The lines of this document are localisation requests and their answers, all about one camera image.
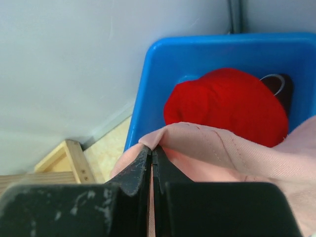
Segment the red hat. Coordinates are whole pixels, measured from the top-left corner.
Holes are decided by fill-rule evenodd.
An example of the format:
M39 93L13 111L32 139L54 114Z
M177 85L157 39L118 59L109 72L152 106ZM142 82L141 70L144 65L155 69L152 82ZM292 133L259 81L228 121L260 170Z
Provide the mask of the red hat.
M163 109L165 124L190 122L228 130L266 147L289 130L294 85L287 74L257 78L221 68L177 84Z

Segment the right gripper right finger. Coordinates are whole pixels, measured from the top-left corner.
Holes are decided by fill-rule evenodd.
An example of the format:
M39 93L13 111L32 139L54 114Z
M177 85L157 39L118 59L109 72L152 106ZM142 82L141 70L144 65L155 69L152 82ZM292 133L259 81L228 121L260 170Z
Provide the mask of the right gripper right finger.
M281 190L264 182L194 182L156 147L153 157L158 237L299 237Z

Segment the wooden clothes rack with tray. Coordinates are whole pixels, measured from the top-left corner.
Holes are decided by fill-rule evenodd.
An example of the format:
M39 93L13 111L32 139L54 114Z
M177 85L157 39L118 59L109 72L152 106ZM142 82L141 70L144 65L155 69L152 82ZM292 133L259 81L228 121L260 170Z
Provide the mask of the wooden clothes rack with tray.
M14 184L92 184L93 171L82 150L74 140L64 140L27 174L2 175L0 193Z

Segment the blue plastic bin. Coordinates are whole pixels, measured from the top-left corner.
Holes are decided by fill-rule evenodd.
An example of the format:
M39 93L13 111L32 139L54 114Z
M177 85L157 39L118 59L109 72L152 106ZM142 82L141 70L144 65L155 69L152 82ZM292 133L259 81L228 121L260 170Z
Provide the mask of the blue plastic bin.
M174 86L219 68L258 78L284 73L294 82L290 130L316 113L316 36L258 33L164 38L147 51L125 148L165 125L162 111Z

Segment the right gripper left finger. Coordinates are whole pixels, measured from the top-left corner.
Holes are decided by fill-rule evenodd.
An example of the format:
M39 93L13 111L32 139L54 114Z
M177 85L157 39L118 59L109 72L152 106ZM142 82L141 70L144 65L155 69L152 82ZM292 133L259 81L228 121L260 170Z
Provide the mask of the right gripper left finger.
M146 237L152 152L104 184L16 185L0 199L3 237Z

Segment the pink hat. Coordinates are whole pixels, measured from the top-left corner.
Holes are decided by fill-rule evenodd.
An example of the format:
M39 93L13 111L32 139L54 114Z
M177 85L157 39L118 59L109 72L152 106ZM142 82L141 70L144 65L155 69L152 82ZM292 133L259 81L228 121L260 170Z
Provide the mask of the pink hat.
M270 182L285 194L301 233L316 234L316 119L309 118L279 145L268 148L230 131L174 123L143 136L116 162L111 175L141 149L162 146L170 161L196 182Z

